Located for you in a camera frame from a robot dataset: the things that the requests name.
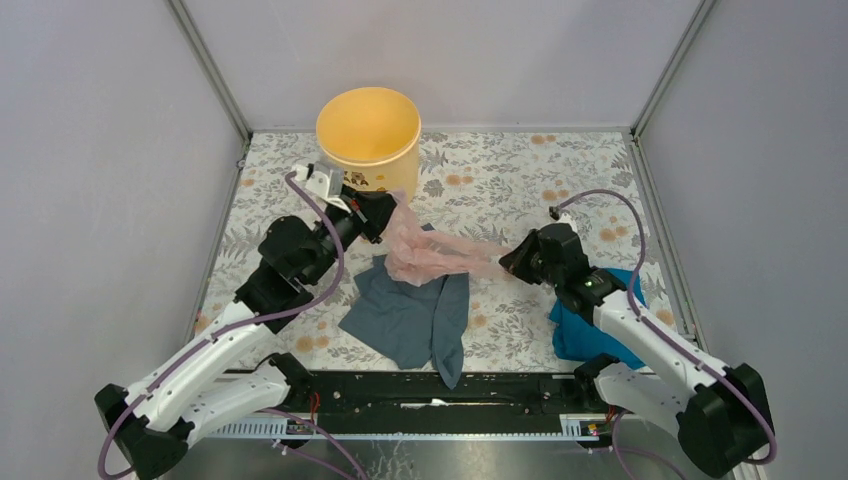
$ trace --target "fabric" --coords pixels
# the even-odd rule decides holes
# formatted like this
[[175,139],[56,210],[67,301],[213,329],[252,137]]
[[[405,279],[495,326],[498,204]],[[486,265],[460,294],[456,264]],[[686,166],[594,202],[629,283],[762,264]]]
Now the fabric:
[[[261,133],[253,136],[232,203],[215,269],[203,303],[197,331],[209,325],[233,299],[259,265],[256,246],[277,217],[297,215],[311,224],[317,217],[282,181],[295,163],[321,158],[314,133]],[[421,135],[418,190],[409,204],[420,223],[436,230],[515,248],[534,228],[551,222],[548,207],[591,188],[610,188],[636,202],[639,189],[620,133],[440,133]],[[596,265],[632,269],[639,254],[636,226],[630,211],[617,199],[595,195],[568,213],[575,220],[583,249]],[[651,311],[675,327],[671,291],[661,270],[660,248],[650,228],[648,257],[640,276]],[[259,342],[233,362],[251,369],[273,352],[291,352],[310,370],[397,370],[395,362],[375,352],[339,328],[339,322],[359,298],[353,277],[372,268],[385,255],[384,241],[372,245],[356,240],[345,254],[339,288],[321,305],[298,315],[276,336]],[[335,267],[314,295],[333,280]],[[551,348],[556,325],[548,320],[556,296],[551,289],[527,285],[517,278],[470,279],[471,310],[462,344],[466,372],[571,372],[579,365],[557,358]],[[432,370],[428,363],[424,369]]]
[[[627,270],[619,270],[617,268],[608,268],[606,270],[625,284],[633,276],[633,272]],[[636,279],[634,290],[633,293],[636,294],[636,298],[644,305],[645,298],[642,296],[642,287],[639,286],[638,278]],[[619,360],[633,370],[645,366],[621,342],[589,325],[580,315],[569,312],[562,306],[559,300],[554,305],[549,318],[557,324],[556,329],[554,329],[553,338],[554,351],[557,357],[565,360],[586,362],[602,353],[608,353],[618,357]]]
[[420,287],[389,277],[385,256],[356,277],[360,297],[339,327],[392,359],[420,368],[432,358],[448,388],[462,373],[462,333],[468,325],[468,274],[448,275]]

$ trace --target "gray wall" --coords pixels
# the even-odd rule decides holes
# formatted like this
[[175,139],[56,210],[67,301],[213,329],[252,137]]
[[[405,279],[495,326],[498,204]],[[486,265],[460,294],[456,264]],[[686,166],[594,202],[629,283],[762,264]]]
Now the gray wall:
[[0,145],[0,476],[94,478],[93,396],[183,340],[239,140],[164,2],[7,0]]
[[846,24],[721,2],[644,137],[709,347],[765,377],[770,480],[848,478]]
[[698,0],[188,0],[248,123],[408,94],[425,126],[630,125]]

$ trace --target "floral tablecloth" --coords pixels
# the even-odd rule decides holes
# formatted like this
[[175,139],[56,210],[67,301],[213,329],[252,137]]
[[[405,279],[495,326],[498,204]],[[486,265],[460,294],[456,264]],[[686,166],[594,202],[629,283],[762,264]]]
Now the floral tablecloth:
[[[253,137],[196,331],[218,315],[256,268],[256,246],[274,219],[291,214],[307,223],[317,219],[288,190],[283,175],[296,162],[318,160],[320,152],[314,134]],[[549,205],[592,188],[621,192],[641,212],[621,134],[428,133],[421,139],[419,187],[411,207],[421,223],[437,230],[514,247],[530,229],[550,222]],[[593,264],[635,265],[635,223],[616,199],[590,197],[569,213]],[[358,296],[353,276],[371,266],[372,256],[383,253],[384,246],[355,242],[345,257],[341,287],[329,300],[301,314],[273,341],[248,352],[239,366],[253,368],[268,353],[288,351],[310,369],[396,370],[394,362],[338,327]],[[334,272],[324,275],[313,292],[325,289]],[[468,329],[462,337],[465,371],[571,371],[578,365],[554,355],[554,324],[548,313],[555,296],[550,288],[514,278],[472,278],[470,287]],[[649,308],[673,324],[653,241],[642,288]]]

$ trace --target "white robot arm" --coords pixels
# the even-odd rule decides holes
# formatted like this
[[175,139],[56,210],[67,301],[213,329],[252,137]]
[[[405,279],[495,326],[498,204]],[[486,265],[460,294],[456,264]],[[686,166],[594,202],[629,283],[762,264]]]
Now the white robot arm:
[[663,428],[716,478],[769,443],[773,424],[760,375],[746,364],[728,367],[639,308],[619,279],[589,265],[557,207],[551,216],[559,221],[532,230],[500,264],[527,283],[553,286],[566,309],[613,336],[655,373],[638,374],[600,355],[575,371],[586,395]]
[[[274,221],[258,248],[259,267],[211,325],[145,378],[127,388],[110,384],[97,393],[108,440],[115,441],[139,478],[159,477],[207,434],[298,394],[273,361],[236,382],[208,389],[241,355],[273,338],[311,305],[313,296],[304,285],[317,284],[335,263],[339,246],[346,250],[360,235],[381,241],[394,198],[344,186],[343,174],[326,163],[296,166],[286,181],[305,197],[291,180],[304,182],[322,199],[323,213],[305,197],[323,223],[310,229],[294,216]],[[104,459],[105,451],[98,465],[101,476]]]

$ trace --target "plastic bucket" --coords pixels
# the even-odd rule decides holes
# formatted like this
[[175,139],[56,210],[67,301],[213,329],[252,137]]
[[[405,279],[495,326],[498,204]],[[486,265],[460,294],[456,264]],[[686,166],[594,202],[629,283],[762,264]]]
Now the plastic bucket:
[[382,87],[350,90],[330,100],[315,124],[318,144],[345,169],[345,183],[363,191],[418,186],[421,117],[412,100]]

